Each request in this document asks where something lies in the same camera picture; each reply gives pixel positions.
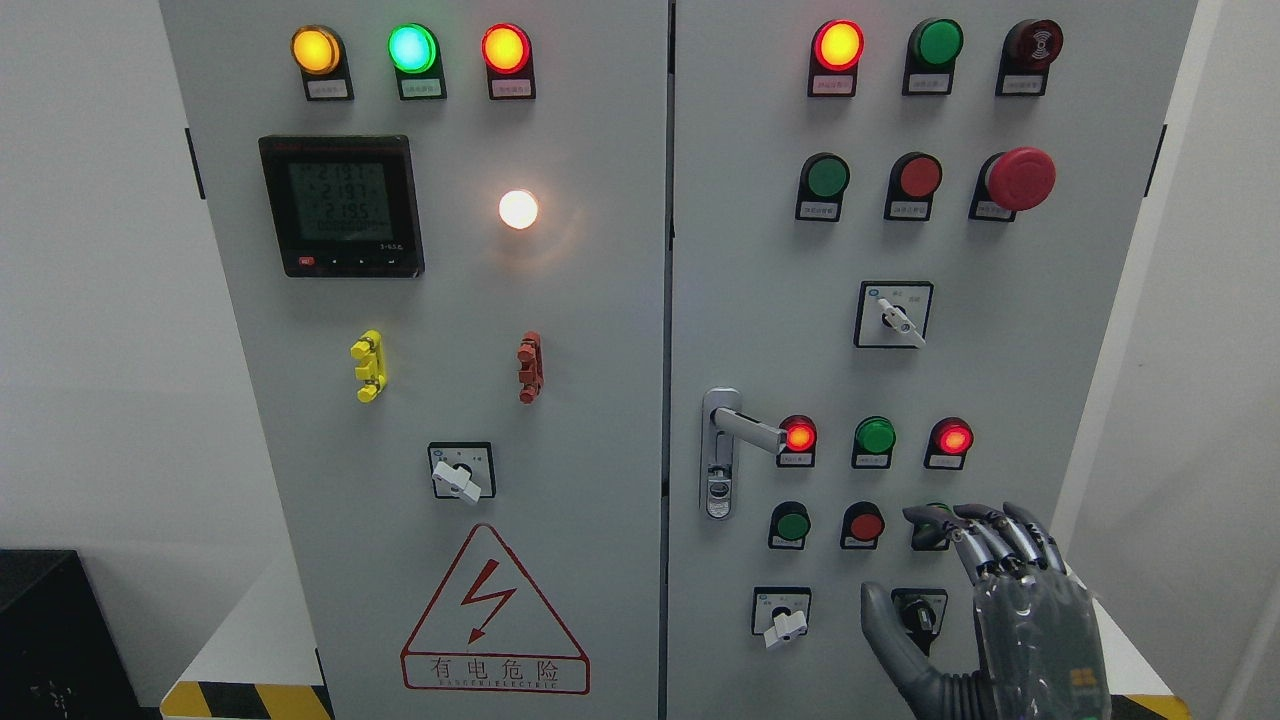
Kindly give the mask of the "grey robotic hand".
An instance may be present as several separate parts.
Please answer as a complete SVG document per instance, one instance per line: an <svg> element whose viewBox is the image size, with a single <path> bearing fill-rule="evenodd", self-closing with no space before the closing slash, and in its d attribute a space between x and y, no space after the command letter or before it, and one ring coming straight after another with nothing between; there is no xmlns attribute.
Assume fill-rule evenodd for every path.
<svg viewBox="0 0 1280 720"><path fill-rule="evenodd" d="M861 585L861 630L919 719L1108 719L1112 698L1091 592L1046 524L1015 503L906 507L942 532L973 584L980 666L940 673L908 638L883 587Z"/></svg>

